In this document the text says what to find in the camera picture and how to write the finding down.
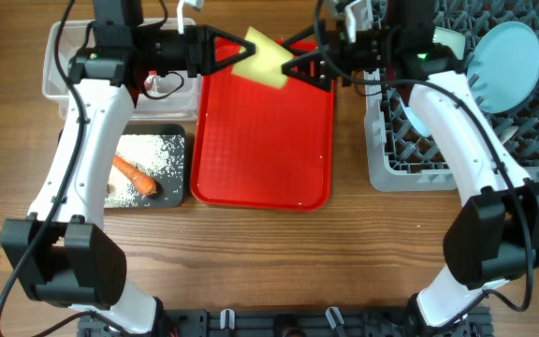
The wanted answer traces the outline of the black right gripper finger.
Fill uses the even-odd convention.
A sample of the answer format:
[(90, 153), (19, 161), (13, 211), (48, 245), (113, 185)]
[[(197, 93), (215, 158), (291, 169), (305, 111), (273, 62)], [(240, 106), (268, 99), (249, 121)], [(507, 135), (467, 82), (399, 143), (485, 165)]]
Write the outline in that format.
[(312, 37), (314, 35), (314, 29), (313, 26), (310, 25), (306, 27), (305, 29), (301, 30), (300, 32), (294, 34), (290, 38), (287, 38), (282, 42), (282, 47), (285, 48), (287, 51), (296, 51), (297, 48), (295, 45), (307, 37)]
[(305, 82), (325, 92), (332, 91), (332, 74), (319, 51), (310, 51), (282, 65), (289, 78)]

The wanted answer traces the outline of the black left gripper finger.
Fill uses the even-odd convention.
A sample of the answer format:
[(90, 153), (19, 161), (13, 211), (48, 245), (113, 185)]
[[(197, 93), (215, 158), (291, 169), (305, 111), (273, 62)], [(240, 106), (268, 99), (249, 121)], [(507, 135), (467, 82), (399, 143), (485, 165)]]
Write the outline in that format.
[(238, 54), (234, 54), (230, 57), (227, 57), (223, 60), (213, 60), (211, 70), (213, 73), (219, 72), (227, 67), (233, 66), (238, 62), (241, 62), (255, 54), (255, 47), (252, 47), (250, 50), (245, 50), (243, 52), (239, 52)]
[(237, 37), (231, 33), (225, 32), (218, 28), (207, 26), (208, 36), (211, 40), (212, 46), (216, 47), (217, 40), (228, 41), (230, 43), (236, 44), (240, 47), (243, 47), (245, 50), (254, 50), (255, 44), (241, 37)]

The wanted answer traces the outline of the red snack wrapper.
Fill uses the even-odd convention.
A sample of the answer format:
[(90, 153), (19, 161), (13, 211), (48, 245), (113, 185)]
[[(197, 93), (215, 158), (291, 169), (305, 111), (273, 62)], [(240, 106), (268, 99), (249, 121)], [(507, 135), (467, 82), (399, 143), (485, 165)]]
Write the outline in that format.
[(153, 88), (155, 77), (157, 76), (157, 73), (155, 71), (150, 71), (147, 78), (143, 82), (144, 89), (146, 91), (150, 91)]

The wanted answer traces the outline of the yellow plastic cup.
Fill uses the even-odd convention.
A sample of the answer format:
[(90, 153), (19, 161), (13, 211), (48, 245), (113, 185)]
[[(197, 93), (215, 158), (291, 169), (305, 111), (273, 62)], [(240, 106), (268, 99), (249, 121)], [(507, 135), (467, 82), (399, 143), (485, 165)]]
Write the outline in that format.
[(255, 53), (237, 62), (231, 73), (273, 89), (283, 89), (288, 77), (283, 73), (282, 65), (294, 60), (294, 54), (252, 26), (244, 39), (255, 45)]

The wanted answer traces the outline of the green bowl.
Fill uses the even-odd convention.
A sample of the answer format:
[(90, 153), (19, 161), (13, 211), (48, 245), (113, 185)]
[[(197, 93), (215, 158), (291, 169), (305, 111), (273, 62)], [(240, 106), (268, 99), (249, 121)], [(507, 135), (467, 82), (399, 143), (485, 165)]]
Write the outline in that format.
[(459, 59), (464, 58), (466, 37), (456, 31), (436, 27), (433, 35), (433, 42), (447, 46)]

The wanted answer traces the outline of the light blue bowl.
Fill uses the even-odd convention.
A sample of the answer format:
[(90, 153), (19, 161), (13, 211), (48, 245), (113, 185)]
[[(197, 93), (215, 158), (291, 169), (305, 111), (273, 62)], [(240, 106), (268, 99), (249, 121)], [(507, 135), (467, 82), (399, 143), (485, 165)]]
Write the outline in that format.
[(412, 112), (410, 107), (402, 105), (403, 112), (406, 118), (411, 123), (412, 127), (422, 137), (429, 137), (431, 135), (430, 130), (419, 120), (419, 118)]

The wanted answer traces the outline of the orange carrot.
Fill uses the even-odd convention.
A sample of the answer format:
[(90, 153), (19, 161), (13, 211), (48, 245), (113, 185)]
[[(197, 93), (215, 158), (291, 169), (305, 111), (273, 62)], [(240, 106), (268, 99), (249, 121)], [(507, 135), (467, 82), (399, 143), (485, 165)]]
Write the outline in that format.
[(132, 166), (120, 156), (114, 156), (113, 166), (118, 169), (143, 196), (152, 196), (157, 192), (156, 181), (152, 177)]

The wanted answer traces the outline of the light blue plate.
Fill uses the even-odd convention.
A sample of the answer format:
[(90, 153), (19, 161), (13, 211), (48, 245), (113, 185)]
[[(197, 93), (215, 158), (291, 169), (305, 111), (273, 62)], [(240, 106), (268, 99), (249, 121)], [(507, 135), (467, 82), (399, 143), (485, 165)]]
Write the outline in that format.
[(539, 39), (522, 22), (504, 22), (473, 51), (467, 77), (479, 109), (500, 113), (523, 102), (539, 81)]

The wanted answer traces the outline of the white plastic spoon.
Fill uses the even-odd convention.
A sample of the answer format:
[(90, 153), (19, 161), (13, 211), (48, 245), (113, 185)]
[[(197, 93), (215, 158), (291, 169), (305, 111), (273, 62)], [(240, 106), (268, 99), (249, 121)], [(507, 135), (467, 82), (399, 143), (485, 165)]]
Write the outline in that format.
[(506, 128), (500, 135), (500, 141), (502, 144), (505, 144), (508, 140), (510, 140), (518, 131), (517, 126), (510, 126)]

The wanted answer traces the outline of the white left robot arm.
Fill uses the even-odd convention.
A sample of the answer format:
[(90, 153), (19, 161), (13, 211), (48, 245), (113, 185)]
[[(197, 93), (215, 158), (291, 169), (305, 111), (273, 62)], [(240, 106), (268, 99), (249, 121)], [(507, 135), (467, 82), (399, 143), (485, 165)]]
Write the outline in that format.
[(126, 278), (124, 251), (104, 232), (104, 199), (117, 144), (151, 71), (207, 76), (255, 53), (251, 42), (224, 60), (208, 25), (146, 23), (138, 1), (96, 1), (94, 19), (57, 70), (69, 92), (64, 129), (47, 179), (23, 219), (3, 224), (11, 285), (33, 301), (70, 308), (123, 336), (173, 336), (162, 301)]

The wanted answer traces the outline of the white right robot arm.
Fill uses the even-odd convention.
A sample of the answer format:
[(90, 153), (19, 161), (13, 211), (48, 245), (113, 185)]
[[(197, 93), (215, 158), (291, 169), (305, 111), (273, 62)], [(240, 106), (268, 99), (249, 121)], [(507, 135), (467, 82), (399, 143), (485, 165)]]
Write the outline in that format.
[(317, 47), (285, 63), (295, 78), (309, 61), (320, 67), (311, 85), (356, 81), (359, 70), (385, 68), (386, 85), (426, 126), (456, 181), (461, 211), (444, 236), (445, 264), (432, 283), (408, 301), (409, 336), (434, 336), (458, 327), (483, 299), (525, 282), (519, 311), (532, 302), (539, 268), (539, 182), (507, 152), (478, 108), (453, 50), (435, 39), (433, 5), (391, 1), (379, 30), (330, 32), (313, 18), (306, 35)]

